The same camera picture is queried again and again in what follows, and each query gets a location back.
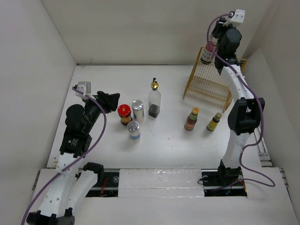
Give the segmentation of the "yellow cap sauce bottle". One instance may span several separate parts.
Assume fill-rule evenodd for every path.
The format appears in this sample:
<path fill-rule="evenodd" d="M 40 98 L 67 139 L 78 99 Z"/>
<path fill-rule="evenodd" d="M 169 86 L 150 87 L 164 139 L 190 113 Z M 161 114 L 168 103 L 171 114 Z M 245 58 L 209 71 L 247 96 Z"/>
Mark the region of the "yellow cap sauce bottle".
<path fill-rule="evenodd" d="M 184 125 L 184 128 L 188 131 L 191 131 L 194 129 L 195 124 L 198 119 L 198 113 L 199 113 L 199 108 L 198 107 L 193 107 L 191 113 L 187 117 L 186 123 Z"/>

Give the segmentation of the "red lid sauce jar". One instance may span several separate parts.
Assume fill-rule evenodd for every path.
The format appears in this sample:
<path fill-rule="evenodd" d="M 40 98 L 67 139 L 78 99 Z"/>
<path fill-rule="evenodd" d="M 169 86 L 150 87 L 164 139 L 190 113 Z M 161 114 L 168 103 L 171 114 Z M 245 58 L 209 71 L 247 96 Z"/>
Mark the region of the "red lid sauce jar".
<path fill-rule="evenodd" d="M 118 115 L 122 125 L 127 126 L 133 119 L 131 117 L 131 108 L 127 104 L 122 104 L 118 107 Z"/>

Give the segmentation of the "gold spout oil bottle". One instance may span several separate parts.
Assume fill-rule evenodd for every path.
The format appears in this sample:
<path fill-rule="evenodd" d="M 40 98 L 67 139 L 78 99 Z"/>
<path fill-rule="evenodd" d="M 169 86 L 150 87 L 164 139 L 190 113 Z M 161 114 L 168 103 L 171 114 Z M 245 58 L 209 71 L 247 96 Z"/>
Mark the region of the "gold spout oil bottle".
<path fill-rule="evenodd" d="M 151 91 L 148 95 L 149 110 L 148 115 L 156 118 L 160 113 L 161 93 L 158 91 L 158 82 L 153 78 Z"/>

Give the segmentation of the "silver lid shaker blue label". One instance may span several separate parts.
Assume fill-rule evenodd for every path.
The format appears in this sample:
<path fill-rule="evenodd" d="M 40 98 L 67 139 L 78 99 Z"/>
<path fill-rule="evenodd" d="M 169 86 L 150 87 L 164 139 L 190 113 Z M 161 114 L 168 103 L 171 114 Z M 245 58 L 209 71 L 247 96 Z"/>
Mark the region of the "silver lid shaker blue label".
<path fill-rule="evenodd" d="M 141 139 L 140 124 L 137 121 L 130 121 L 127 124 L 129 138 L 133 142 L 139 142 Z"/>

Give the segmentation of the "small yellow label bottle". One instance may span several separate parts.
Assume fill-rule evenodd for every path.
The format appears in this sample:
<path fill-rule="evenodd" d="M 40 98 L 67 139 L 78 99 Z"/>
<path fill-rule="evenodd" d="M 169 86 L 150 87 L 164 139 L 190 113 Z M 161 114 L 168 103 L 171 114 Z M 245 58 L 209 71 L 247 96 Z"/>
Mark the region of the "small yellow label bottle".
<path fill-rule="evenodd" d="M 216 113 L 216 115 L 211 119 L 211 121 L 207 125 L 207 129 L 209 131 L 214 131 L 221 118 L 222 118 L 222 113 L 220 112 Z"/>

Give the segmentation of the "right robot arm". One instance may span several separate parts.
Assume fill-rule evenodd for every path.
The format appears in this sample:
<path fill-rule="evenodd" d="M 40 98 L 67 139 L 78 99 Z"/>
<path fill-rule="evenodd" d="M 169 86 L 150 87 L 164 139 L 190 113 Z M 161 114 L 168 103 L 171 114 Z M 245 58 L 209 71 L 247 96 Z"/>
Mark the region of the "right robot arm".
<path fill-rule="evenodd" d="M 242 38 L 237 26 L 243 20 L 243 15 L 234 15 L 233 12 L 222 14 L 213 19 L 207 30 L 208 41 L 210 38 L 217 39 L 217 48 L 212 51 L 215 68 L 226 79 L 235 101 L 227 117 L 230 138 L 226 152 L 217 172 L 203 173 L 200 179 L 205 194 L 210 196 L 226 196 L 239 184 L 244 185 L 247 181 L 242 175 L 242 169 L 246 168 L 242 163 L 244 151 L 259 144 L 248 144 L 247 141 L 256 128 L 264 127 L 265 101 L 247 85 L 236 57 Z"/>

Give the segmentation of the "black cap vinegar bottle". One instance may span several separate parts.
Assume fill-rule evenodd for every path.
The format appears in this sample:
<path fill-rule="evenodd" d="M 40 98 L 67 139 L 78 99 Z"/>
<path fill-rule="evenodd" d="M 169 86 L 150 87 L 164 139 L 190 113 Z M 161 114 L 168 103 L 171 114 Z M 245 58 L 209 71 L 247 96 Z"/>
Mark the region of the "black cap vinegar bottle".
<path fill-rule="evenodd" d="M 210 44 L 210 47 L 207 44 L 201 54 L 200 60 L 203 64 L 210 64 L 214 59 L 213 52 L 216 51 L 217 41 L 215 39 L 212 39 L 209 41 L 209 44 Z"/>

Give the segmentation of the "silver lid shaker tall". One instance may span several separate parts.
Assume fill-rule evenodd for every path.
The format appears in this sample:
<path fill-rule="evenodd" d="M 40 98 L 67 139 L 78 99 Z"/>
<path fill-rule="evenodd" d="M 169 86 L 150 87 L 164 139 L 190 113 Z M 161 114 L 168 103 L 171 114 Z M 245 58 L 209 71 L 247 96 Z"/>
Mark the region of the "silver lid shaker tall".
<path fill-rule="evenodd" d="M 144 120 L 144 107 L 141 100 L 134 100 L 132 102 L 132 110 L 135 121 L 142 123 Z"/>

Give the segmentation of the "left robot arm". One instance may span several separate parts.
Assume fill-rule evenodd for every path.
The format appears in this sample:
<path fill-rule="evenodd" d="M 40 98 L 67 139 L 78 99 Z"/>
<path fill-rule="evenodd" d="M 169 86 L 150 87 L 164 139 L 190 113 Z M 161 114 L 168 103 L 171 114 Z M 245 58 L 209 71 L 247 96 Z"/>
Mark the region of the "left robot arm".
<path fill-rule="evenodd" d="M 75 87 L 73 90 L 85 105 L 75 104 L 67 109 L 56 174 L 31 200 L 21 221 L 23 225 L 73 225 L 75 211 L 90 189 L 104 182 L 103 165 L 82 163 L 105 132 L 103 129 L 92 143 L 90 131 L 101 114 L 116 111 L 120 94 L 98 91 L 96 95 L 90 95 Z"/>

